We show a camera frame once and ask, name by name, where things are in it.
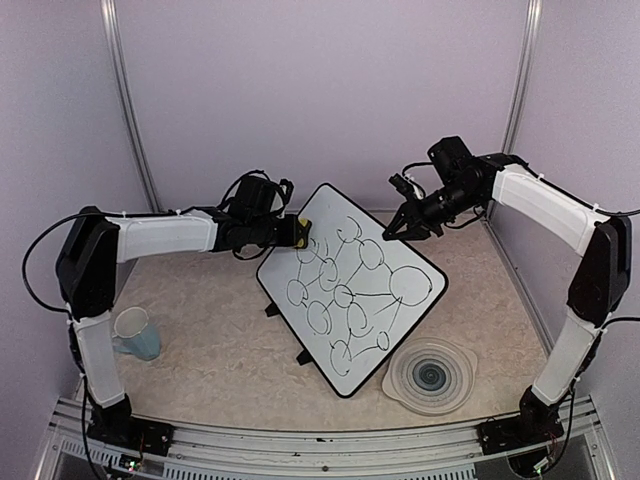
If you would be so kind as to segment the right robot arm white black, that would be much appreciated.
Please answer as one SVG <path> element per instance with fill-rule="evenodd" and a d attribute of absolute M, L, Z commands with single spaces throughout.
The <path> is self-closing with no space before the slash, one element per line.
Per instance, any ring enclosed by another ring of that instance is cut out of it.
<path fill-rule="evenodd" d="M 441 236 L 461 213 L 490 203 L 532 221 L 570 259 L 561 286 L 564 318 L 546 362 L 523 393 L 509 431 L 523 444 L 559 434 L 559 406 L 577 386 L 600 346 L 612 314 L 631 284 L 630 219 L 605 214 L 561 190 L 515 155 L 474 156 L 433 152 L 427 165 L 441 179 L 431 193 L 407 171 L 390 176 L 402 196 L 385 227 L 386 240 L 418 241 Z"/>

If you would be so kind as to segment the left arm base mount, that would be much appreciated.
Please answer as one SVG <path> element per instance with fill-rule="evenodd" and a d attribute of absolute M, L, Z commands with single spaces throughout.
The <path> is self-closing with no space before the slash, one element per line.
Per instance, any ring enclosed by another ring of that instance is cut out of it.
<path fill-rule="evenodd" d="M 174 431 L 173 425 L 164 422 L 93 412 L 87 435 L 108 445 L 166 457 Z"/>

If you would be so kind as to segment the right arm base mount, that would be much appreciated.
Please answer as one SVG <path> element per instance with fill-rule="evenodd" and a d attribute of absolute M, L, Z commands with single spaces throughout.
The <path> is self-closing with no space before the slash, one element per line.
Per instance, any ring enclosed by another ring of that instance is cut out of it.
<path fill-rule="evenodd" d="M 484 455 L 503 453 L 562 437 L 565 433 L 559 420 L 541 428 L 527 426 L 520 415 L 489 419 L 476 427 Z"/>

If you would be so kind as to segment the white whiteboard black frame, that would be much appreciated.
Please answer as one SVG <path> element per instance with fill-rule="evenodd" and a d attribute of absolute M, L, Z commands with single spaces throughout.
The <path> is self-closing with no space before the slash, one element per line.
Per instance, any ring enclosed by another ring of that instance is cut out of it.
<path fill-rule="evenodd" d="M 340 398 L 352 397 L 443 297 L 446 274 L 334 186 L 300 211 L 304 249 L 278 247 L 256 278 Z"/>

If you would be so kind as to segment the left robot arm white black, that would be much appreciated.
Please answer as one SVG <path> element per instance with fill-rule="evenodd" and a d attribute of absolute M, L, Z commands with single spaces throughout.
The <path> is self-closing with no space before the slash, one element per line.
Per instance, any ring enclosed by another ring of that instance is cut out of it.
<path fill-rule="evenodd" d="M 246 246 L 303 249 L 311 226 L 310 220 L 279 210 L 235 217 L 216 207 L 152 215 L 83 208 L 73 220 L 55 273 L 74 356 L 93 402 L 94 424 L 121 445 L 140 434 L 117 372 L 110 332 L 119 265 L 184 252 L 237 254 Z"/>

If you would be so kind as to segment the yellow black sponge eraser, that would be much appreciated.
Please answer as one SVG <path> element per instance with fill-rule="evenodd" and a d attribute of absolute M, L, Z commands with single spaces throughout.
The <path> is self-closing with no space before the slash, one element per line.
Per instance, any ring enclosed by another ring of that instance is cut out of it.
<path fill-rule="evenodd" d="M 310 230 L 309 231 L 295 231 L 295 243 L 297 242 L 297 240 L 300 237 L 304 237 L 304 236 L 308 236 L 310 235 Z"/>

